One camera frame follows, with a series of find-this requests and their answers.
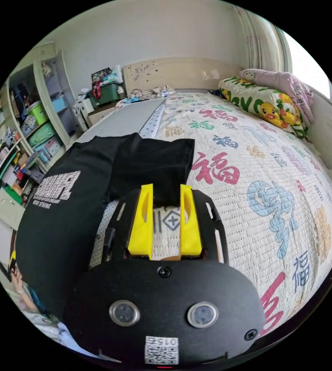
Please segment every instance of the qr code label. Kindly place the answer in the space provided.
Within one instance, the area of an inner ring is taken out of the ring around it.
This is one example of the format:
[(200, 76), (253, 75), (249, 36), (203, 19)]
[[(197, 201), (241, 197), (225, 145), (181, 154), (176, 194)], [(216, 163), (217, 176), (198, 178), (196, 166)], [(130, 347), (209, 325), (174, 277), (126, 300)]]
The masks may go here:
[(145, 363), (179, 364), (179, 339), (177, 337), (145, 337)]

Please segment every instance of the window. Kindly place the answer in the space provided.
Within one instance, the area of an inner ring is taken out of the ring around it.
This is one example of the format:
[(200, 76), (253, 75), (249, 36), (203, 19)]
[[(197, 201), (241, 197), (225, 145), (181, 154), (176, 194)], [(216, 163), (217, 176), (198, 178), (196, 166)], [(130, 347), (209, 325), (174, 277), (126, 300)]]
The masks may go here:
[(292, 59), (292, 73), (328, 99), (331, 98), (329, 80), (315, 59), (290, 35), (284, 32)]
[(288, 65), (292, 67), (292, 70), (289, 69), (289, 71), (332, 102), (332, 84), (319, 64), (290, 35), (282, 30), (279, 30), (279, 34), (287, 41), (287, 45), (283, 43), (283, 49), (289, 48), (291, 62)]

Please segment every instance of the hand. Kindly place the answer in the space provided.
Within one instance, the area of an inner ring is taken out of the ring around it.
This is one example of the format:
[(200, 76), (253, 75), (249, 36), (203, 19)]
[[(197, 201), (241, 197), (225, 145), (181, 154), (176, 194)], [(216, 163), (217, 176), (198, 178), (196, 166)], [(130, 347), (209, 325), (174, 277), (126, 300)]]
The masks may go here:
[(22, 281), (23, 276), (21, 275), (21, 273), (17, 269), (12, 269), (10, 274), (12, 283), (14, 284), (16, 291), (24, 290), (24, 282)]

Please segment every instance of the yellow 3d-printed part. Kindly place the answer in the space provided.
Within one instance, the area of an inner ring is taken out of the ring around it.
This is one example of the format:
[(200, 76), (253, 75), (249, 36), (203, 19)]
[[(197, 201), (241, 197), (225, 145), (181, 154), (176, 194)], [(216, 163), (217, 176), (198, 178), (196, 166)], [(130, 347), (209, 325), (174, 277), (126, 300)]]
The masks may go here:
[(16, 251), (13, 250), (11, 257), (10, 257), (10, 261), (9, 261), (9, 268), (13, 268), (12, 264), (14, 263), (15, 260), (16, 260)]
[(153, 251), (153, 184), (141, 186), (132, 226), (128, 251), (131, 255), (148, 256)]
[(180, 186), (180, 216), (180, 257), (200, 256), (202, 242), (192, 188), (183, 184)]

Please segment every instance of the gray mat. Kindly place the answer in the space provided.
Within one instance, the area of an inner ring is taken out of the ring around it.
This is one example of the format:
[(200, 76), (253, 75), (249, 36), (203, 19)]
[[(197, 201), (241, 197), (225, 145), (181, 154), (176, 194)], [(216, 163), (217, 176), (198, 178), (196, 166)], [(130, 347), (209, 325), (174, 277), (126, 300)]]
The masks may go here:
[(123, 136), (138, 133), (164, 101), (164, 98), (151, 99), (124, 106), (91, 127), (77, 142), (86, 143), (95, 136)]

